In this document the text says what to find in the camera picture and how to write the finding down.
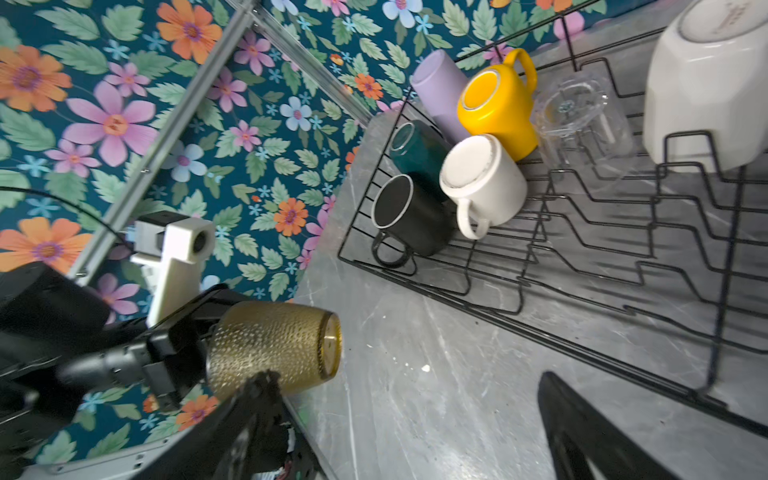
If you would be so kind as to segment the lilac plastic cup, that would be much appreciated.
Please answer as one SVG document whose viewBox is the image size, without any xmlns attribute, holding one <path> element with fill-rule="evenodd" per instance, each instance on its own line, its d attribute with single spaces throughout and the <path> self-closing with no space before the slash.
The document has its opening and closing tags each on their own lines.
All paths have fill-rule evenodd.
<svg viewBox="0 0 768 480">
<path fill-rule="evenodd" d="M 447 141 L 454 145 L 470 134 L 457 115 L 469 78 L 442 49 L 427 55 L 411 76 L 411 86 Z"/>
</svg>

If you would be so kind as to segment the cream white mug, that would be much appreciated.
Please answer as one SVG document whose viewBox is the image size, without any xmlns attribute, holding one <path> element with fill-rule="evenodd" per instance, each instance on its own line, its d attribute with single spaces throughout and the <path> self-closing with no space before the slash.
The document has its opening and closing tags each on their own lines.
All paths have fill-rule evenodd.
<svg viewBox="0 0 768 480">
<path fill-rule="evenodd" d="M 767 147 L 767 4 L 693 1 L 651 59 L 643 145 L 686 173 L 728 171 Z"/>
</svg>

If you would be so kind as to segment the black mug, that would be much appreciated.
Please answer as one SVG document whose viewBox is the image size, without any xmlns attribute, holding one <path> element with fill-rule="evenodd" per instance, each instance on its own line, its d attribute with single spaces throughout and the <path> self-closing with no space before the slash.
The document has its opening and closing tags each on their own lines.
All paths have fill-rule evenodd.
<svg viewBox="0 0 768 480">
<path fill-rule="evenodd" d="M 407 174 L 396 175 L 381 187 L 371 207 L 371 219 L 378 229 L 371 253 L 379 265 L 390 269 L 403 267 L 415 254 L 429 257 L 440 252 L 456 230 L 443 205 Z M 395 260 L 385 260 L 378 253 L 387 238 L 404 247 Z"/>
</svg>

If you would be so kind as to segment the yellow mug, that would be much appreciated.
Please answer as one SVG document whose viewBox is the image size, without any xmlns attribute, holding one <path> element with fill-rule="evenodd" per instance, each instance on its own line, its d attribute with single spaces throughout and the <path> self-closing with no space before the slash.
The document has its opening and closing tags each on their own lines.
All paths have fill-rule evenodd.
<svg viewBox="0 0 768 480">
<path fill-rule="evenodd" d="M 458 100 L 457 117 L 470 134 L 496 137 L 518 162 L 538 146 L 531 122 L 537 82 L 531 57 L 517 48 L 501 64 L 469 80 Z"/>
</svg>

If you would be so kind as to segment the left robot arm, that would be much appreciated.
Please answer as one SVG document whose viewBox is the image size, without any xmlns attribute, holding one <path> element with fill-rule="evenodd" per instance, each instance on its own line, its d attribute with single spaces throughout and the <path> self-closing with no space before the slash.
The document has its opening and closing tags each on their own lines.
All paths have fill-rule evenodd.
<svg viewBox="0 0 768 480">
<path fill-rule="evenodd" d="M 241 298 L 218 284 L 155 326 L 111 323 L 105 300 L 43 263 L 2 275 L 2 478 L 20 477 L 27 452 L 69 424 L 91 428 L 99 406 L 137 384 L 148 401 L 119 408 L 120 417 L 181 410 L 203 379 L 205 339 Z"/>
</svg>

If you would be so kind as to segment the olive green glass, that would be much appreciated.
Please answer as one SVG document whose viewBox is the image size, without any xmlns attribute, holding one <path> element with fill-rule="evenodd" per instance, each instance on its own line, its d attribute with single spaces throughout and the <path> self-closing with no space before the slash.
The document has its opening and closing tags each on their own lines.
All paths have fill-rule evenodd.
<svg viewBox="0 0 768 480">
<path fill-rule="evenodd" d="M 272 371 L 279 375 L 281 393 L 294 395 L 334 378 L 341 354 L 337 314 L 293 303 L 240 302 L 214 330 L 206 379 L 224 400 L 248 379 Z"/>
</svg>

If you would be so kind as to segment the clear drinking glass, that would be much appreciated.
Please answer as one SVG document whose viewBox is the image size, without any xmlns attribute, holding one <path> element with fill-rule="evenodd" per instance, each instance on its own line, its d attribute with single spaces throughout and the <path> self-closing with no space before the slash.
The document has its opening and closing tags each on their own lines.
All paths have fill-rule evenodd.
<svg viewBox="0 0 768 480">
<path fill-rule="evenodd" d="M 576 72 L 549 83 L 534 99 L 531 123 L 551 169 L 582 169 L 634 155 L 629 120 L 603 74 Z"/>
</svg>

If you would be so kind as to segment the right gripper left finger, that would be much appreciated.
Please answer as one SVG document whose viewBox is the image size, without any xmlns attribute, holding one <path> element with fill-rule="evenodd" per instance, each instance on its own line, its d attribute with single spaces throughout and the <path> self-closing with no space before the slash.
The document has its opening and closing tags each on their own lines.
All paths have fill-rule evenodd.
<svg viewBox="0 0 768 480">
<path fill-rule="evenodd" d="M 286 409 L 279 374 L 261 372 L 135 479 L 325 479 Z"/>
</svg>

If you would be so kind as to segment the dark green mug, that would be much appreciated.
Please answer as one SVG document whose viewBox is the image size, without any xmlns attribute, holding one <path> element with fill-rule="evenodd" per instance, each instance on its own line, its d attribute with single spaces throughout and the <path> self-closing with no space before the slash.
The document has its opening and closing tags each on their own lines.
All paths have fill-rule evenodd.
<svg viewBox="0 0 768 480">
<path fill-rule="evenodd" d="M 433 127 L 413 120 L 395 130 L 388 155 L 399 172 L 409 175 L 436 198 L 444 198 L 439 176 L 448 151 Z"/>
</svg>

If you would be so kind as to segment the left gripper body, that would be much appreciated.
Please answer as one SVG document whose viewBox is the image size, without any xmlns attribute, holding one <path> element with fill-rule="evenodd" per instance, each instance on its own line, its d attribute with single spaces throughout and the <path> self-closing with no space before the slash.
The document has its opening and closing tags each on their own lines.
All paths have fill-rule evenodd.
<svg viewBox="0 0 768 480">
<path fill-rule="evenodd" d="M 160 408 L 179 408 L 206 378 L 208 344 L 223 315 L 247 297 L 222 284 L 200 293 L 147 331 L 144 382 Z"/>
</svg>

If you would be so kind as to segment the red white mug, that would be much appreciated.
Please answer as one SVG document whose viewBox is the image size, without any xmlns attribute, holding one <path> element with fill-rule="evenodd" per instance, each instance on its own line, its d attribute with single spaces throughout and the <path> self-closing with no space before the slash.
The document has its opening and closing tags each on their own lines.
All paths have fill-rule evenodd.
<svg viewBox="0 0 768 480">
<path fill-rule="evenodd" d="M 456 204 L 460 232 L 474 241 L 517 215 L 528 194 L 520 168 L 500 141 L 489 134 L 457 143 L 445 157 L 439 184 Z"/>
</svg>

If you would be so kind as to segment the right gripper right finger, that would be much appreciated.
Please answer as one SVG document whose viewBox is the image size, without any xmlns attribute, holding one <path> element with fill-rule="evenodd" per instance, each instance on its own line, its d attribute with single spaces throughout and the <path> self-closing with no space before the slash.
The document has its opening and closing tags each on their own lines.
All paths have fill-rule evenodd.
<svg viewBox="0 0 768 480">
<path fill-rule="evenodd" d="M 556 373 L 542 374 L 537 402 L 557 479 L 675 479 Z"/>
</svg>

